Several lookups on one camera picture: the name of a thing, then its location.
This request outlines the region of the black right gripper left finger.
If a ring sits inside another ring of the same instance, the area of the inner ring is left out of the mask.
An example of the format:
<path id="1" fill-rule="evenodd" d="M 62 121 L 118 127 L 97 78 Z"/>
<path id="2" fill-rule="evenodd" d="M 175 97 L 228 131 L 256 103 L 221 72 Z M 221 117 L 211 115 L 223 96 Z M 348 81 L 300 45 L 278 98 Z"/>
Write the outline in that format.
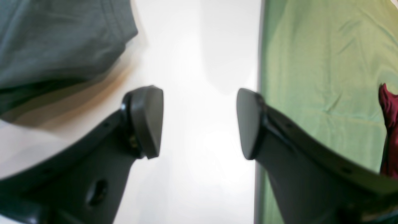
<path id="1" fill-rule="evenodd" d="M 23 224 L 112 224 L 130 169 L 160 154 L 164 92 L 144 86 L 83 138 L 1 180 L 1 216 Z"/>

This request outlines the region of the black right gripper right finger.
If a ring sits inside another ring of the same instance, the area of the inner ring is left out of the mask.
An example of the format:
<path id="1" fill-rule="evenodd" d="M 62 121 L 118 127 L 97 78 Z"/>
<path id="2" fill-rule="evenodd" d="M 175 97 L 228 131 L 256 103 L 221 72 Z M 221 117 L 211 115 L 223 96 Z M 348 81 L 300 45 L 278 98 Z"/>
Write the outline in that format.
<path id="1" fill-rule="evenodd" d="M 286 224 L 396 224 L 397 181 L 345 159 L 268 106 L 237 93 L 243 155 L 266 169 Z"/>

